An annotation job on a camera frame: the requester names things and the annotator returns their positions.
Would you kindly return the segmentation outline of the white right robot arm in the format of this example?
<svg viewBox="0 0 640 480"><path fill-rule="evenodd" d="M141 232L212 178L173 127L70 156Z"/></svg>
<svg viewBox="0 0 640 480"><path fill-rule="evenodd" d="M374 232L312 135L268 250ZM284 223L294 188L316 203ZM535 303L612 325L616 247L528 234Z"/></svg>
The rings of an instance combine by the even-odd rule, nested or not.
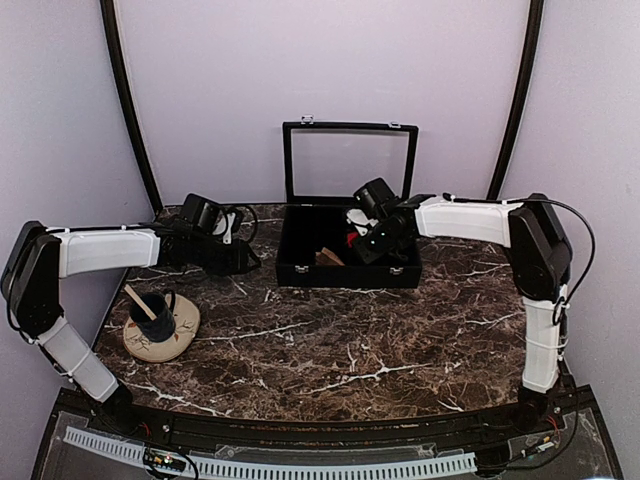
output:
<svg viewBox="0 0 640 480"><path fill-rule="evenodd" d="M534 193L506 200L444 193L395 195L376 178L354 194L345 213L347 243L365 264L384 257L400 262L419 237L458 238L497 244L506 251L526 316L525 389L545 394L559 377L567 343L567 315L579 287L572 282L573 249L555 210L560 202Z"/></svg>

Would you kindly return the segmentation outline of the black glass-lid display case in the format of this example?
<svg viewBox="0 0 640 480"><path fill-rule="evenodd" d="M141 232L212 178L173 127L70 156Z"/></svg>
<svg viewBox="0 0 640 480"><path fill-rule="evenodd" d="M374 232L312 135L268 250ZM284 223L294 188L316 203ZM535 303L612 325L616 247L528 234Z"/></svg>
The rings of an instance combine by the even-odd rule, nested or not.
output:
<svg viewBox="0 0 640 480"><path fill-rule="evenodd" d="M286 208L276 256L276 278L286 287L415 288L422 274L416 240L400 262L364 264L346 245L345 213L354 193L383 178L401 199L411 193L419 128L363 122L286 121L282 125ZM315 264L326 247L344 266Z"/></svg>

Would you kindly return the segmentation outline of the tan brown sock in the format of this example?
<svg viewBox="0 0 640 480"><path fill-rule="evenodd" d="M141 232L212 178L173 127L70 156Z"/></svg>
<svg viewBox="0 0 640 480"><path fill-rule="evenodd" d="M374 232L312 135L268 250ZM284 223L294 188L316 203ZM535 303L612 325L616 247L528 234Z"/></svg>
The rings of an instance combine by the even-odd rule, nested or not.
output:
<svg viewBox="0 0 640 480"><path fill-rule="evenodd" d="M323 247L315 253L315 264L323 266L344 266L345 263L330 249Z"/></svg>

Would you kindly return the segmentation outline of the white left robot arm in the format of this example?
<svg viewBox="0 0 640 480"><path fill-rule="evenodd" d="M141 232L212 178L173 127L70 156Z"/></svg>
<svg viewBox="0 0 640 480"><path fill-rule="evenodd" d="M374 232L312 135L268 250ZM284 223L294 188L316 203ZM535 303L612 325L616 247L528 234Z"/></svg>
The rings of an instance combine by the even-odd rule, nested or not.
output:
<svg viewBox="0 0 640 480"><path fill-rule="evenodd" d="M1 275L9 326L91 400L120 436L141 427L131 393L68 320L61 286L69 279L149 267L196 266L210 276L252 272L258 215L247 205L221 205L189 194L179 211L150 222L53 227L26 222Z"/></svg>

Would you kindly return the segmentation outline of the cream branch-pattern plate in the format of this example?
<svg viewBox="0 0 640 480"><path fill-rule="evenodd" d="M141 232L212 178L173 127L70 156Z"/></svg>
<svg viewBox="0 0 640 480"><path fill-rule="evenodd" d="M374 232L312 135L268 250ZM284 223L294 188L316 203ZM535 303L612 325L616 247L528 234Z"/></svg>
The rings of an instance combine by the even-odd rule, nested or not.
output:
<svg viewBox="0 0 640 480"><path fill-rule="evenodd" d="M172 307L174 328L169 337L161 342L150 340L136 325L132 317L135 310L144 311L133 303L123 331L126 350L137 359L150 363L163 363L182 354L194 340L200 326L200 312L196 305L179 294L167 292L164 295L167 307Z"/></svg>

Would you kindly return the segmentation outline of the red orange argyle sock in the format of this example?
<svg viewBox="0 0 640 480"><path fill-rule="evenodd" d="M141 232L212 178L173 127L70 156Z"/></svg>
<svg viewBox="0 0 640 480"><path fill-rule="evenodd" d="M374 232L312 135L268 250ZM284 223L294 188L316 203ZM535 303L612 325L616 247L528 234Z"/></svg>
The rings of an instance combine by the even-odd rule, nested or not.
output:
<svg viewBox="0 0 640 480"><path fill-rule="evenodd" d="M354 241L359 237L359 233L357 231L349 232L346 235L346 245L348 248L353 247Z"/></svg>

